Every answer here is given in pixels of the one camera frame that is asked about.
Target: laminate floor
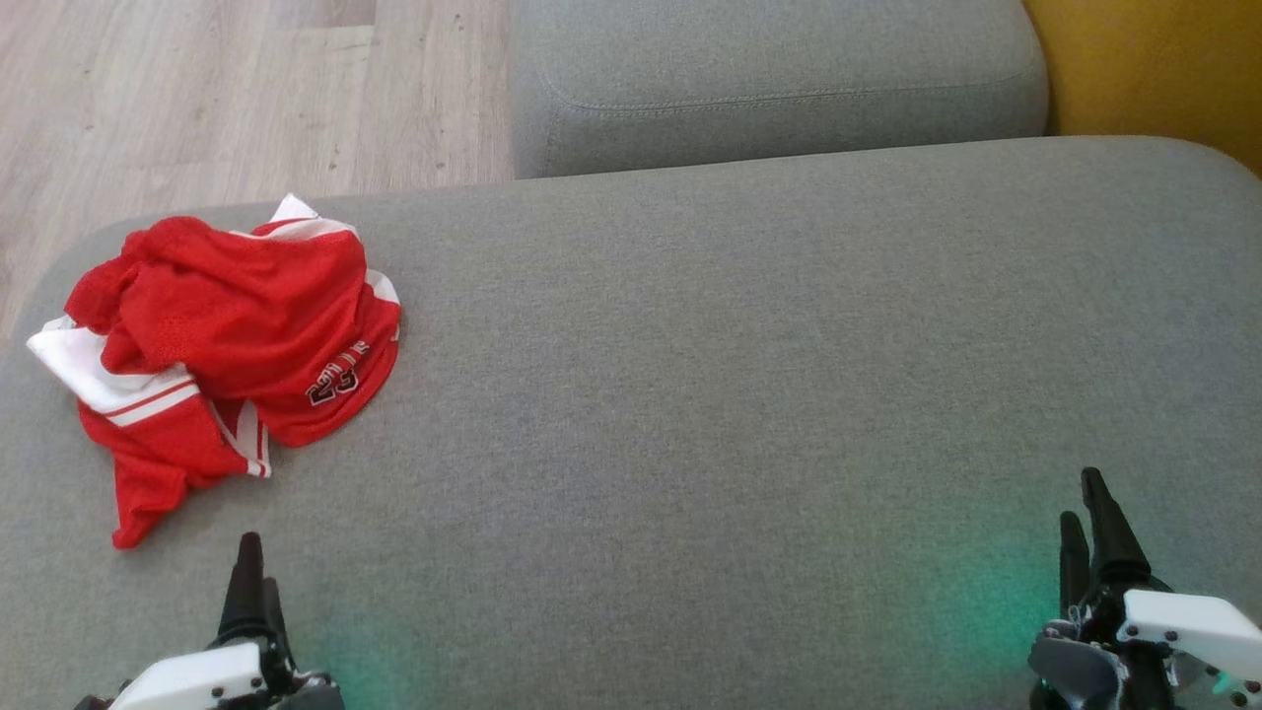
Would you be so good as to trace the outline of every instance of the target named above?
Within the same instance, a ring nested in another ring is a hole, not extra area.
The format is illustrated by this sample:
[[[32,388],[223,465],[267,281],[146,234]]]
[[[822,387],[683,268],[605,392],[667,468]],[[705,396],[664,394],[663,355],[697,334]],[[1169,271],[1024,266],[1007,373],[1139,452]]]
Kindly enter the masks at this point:
[[[116,219],[509,179],[507,3],[0,0],[0,342]]]

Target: gray upholstery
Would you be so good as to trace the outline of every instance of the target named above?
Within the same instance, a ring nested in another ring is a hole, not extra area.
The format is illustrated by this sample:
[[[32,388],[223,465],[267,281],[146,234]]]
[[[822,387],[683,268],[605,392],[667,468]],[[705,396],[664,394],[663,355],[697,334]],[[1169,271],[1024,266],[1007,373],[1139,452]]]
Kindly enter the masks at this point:
[[[515,0],[519,177],[1040,135],[1020,0]]]
[[[1262,183],[1218,153],[1030,139],[318,207],[399,285],[391,381],[135,551],[71,397],[4,361],[4,707],[199,648],[249,530],[356,710],[1021,707],[1083,465],[1171,585],[1262,618]],[[149,221],[67,255],[23,328]]]

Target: yellow wall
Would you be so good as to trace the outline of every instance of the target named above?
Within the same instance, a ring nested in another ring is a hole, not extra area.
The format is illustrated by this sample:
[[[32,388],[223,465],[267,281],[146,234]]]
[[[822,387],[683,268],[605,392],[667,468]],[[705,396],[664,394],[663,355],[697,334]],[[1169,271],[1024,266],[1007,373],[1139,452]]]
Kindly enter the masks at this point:
[[[1262,175],[1262,0],[1025,0],[1051,131],[1218,148]]]

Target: white trim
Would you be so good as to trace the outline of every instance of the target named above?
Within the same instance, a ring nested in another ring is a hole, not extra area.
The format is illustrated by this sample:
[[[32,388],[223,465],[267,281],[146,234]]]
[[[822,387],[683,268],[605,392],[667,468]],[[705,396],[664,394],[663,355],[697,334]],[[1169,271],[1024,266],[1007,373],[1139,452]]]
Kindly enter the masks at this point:
[[[324,217],[298,219],[297,222],[281,224],[268,233],[249,233],[236,230],[228,230],[227,233],[244,236],[245,238],[254,238],[256,241],[309,241],[312,238],[341,233],[343,231],[350,232],[355,238],[360,238],[360,235],[351,224],[337,219],[326,219]]]
[[[90,410],[102,415],[193,382],[180,364],[155,375],[116,376],[106,371],[101,364],[105,335],[87,328],[40,330],[27,339],[27,347]]]
[[[223,424],[223,417],[220,416],[220,410],[211,405],[211,417],[215,419],[215,424],[220,426],[220,434],[223,435],[223,441],[228,443],[232,449],[240,454],[241,450],[237,449],[236,438],[228,431],[228,426]]]
[[[74,318],[72,318],[69,315],[62,315],[61,318],[53,318],[52,320],[48,320],[47,323],[44,323],[44,327],[42,327],[39,329],[40,330],[45,330],[45,329],[71,329],[71,328],[77,327],[77,325],[78,325],[78,323],[74,322]]]
[[[285,198],[280,201],[276,206],[275,213],[271,214],[269,222],[280,222],[284,219],[309,219],[318,217],[316,209],[312,206],[303,202],[300,197],[295,195],[293,192],[285,194]]]
[[[236,441],[237,454],[250,462],[259,459],[259,410],[249,400],[241,404],[241,414],[237,415]]]
[[[372,295],[391,303],[399,301],[399,291],[394,289],[394,282],[381,271],[366,269],[363,271],[363,282],[372,286]]]
[[[136,422],[143,422],[144,420],[148,420],[149,417],[153,417],[155,415],[160,415],[167,410],[170,410],[175,405],[179,405],[186,400],[197,397],[198,395],[199,391],[197,390],[197,386],[193,385],[192,381],[189,381],[188,385],[180,387],[179,390],[172,392],[170,395],[159,397],[158,400],[154,400],[148,405],[141,405],[135,410],[127,410],[121,415],[115,415],[112,417],[106,417],[106,419],[110,420],[110,422],[114,424],[115,426],[126,428]]]
[[[262,457],[259,460],[260,464],[262,464],[262,478],[270,479],[271,478],[271,446],[270,446],[270,444],[271,444],[271,434],[268,433],[268,428],[260,428],[259,433],[260,433],[260,436],[262,436],[262,441],[260,444],[260,448],[261,448],[261,451],[262,451]]]

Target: jersey number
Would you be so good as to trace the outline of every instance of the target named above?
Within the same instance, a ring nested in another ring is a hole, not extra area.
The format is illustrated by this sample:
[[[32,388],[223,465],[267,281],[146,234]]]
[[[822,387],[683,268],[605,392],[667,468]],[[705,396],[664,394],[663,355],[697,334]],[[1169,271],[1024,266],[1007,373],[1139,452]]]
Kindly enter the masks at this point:
[[[355,377],[355,371],[346,371],[338,378],[329,378],[322,385],[313,385],[307,390],[307,397],[312,401],[312,407],[328,402],[338,395],[346,395],[360,387],[360,381]]]

